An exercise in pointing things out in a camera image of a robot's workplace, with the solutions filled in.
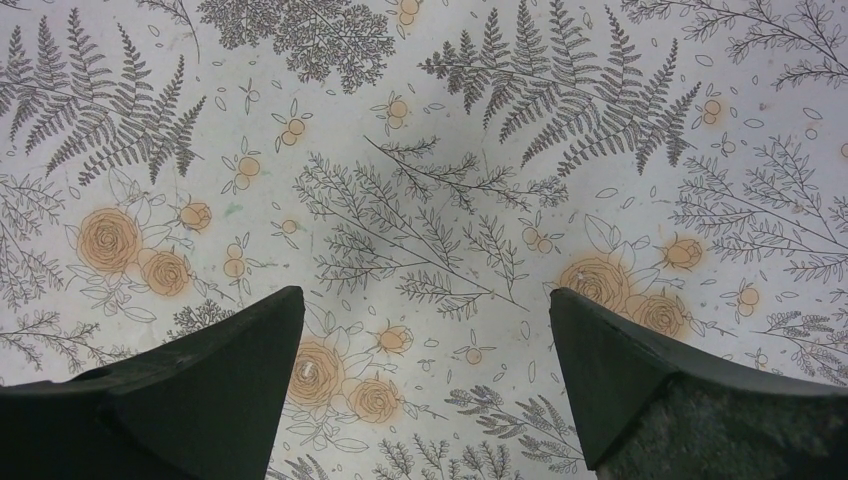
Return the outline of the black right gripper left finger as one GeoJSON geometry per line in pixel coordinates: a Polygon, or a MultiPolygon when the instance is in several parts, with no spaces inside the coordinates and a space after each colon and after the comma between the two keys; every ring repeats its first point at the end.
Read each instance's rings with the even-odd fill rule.
{"type": "Polygon", "coordinates": [[[304,325],[285,287],[62,383],[1,391],[5,479],[261,479],[304,325]]]}

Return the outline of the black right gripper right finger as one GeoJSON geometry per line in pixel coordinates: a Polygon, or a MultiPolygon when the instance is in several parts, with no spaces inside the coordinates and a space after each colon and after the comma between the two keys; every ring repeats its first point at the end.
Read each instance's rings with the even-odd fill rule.
{"type": "Polygon", "coordinates": [[[755,370],[568,289],[550,321],[585,463],[600,479],[843,479],[847,391],[755,370]]]}

